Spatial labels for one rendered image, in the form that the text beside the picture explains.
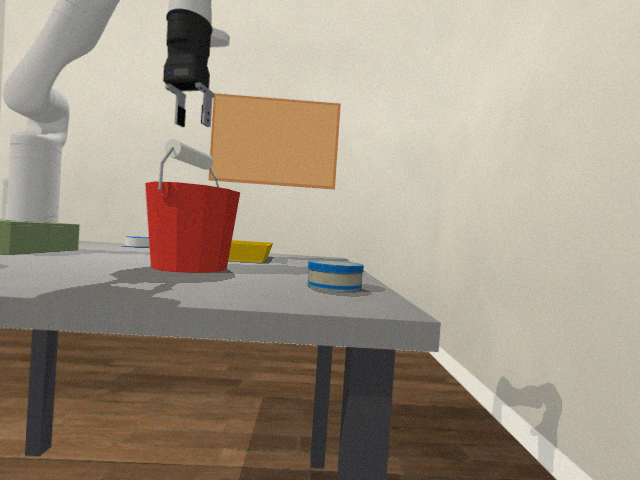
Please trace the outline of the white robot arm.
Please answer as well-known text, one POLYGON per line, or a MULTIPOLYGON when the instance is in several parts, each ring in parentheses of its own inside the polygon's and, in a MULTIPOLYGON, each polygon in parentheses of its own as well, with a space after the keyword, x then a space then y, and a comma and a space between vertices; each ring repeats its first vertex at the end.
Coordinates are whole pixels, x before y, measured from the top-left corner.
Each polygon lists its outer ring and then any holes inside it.
POLYGON ((27 132, 10 136, 1 220, 58 223, 70 108, 52 86, 66 65, 96 46, 119 1, 57 0, 33 45, 7 78, 3 100, 27 117, 27 132))

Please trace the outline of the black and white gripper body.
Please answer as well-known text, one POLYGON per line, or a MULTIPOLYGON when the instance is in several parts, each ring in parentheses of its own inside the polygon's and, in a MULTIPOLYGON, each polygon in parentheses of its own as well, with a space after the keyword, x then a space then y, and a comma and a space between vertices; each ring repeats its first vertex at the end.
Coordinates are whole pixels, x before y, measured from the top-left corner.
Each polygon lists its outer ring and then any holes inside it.
POLYGON ((209 89, 210 47, 226 47, 230 41, 225 31, 212 29, 211 0, 169 0, 166 19, 163 82, 180 91, 200 91, 195 87, 198 82, 209 89))

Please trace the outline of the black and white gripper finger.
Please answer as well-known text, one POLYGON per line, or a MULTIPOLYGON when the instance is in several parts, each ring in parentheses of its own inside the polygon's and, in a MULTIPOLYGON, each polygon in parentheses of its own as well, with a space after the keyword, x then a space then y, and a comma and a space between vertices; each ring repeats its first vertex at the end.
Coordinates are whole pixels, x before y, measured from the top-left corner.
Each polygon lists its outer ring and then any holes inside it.
POLYGON ((174 124, 185 127, 185 100, 186 94, 177 89, 171 84, 165 84, 165 88, 169 90, 171 93, 176 95, 176 104, 175 104, 175 121, 174 124))
POLYGON ((212 98, 215 94, 201 82, 195 83, 195 87, 203 92, 203 105, 201 110, 201 124, 211 127, 212 98))

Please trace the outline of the blue and beige round tin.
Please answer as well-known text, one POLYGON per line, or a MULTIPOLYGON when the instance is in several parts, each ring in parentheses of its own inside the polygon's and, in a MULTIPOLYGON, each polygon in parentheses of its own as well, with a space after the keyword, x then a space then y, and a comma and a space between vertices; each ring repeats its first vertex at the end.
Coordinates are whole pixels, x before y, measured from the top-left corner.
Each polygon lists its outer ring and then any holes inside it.
POLYGON ((359 292, 362 289, 364 265, 345 261, 308 261, 309 288, 338 293, 359 292))

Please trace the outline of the yellow square tray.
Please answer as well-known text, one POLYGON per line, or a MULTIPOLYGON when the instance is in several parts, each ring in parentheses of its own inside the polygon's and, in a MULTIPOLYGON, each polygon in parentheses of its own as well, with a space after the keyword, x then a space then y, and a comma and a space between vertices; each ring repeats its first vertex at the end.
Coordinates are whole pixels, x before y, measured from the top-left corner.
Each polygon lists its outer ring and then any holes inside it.
POLYGON ((273 243, 232 240, 228 261, 263 263, 273 243))

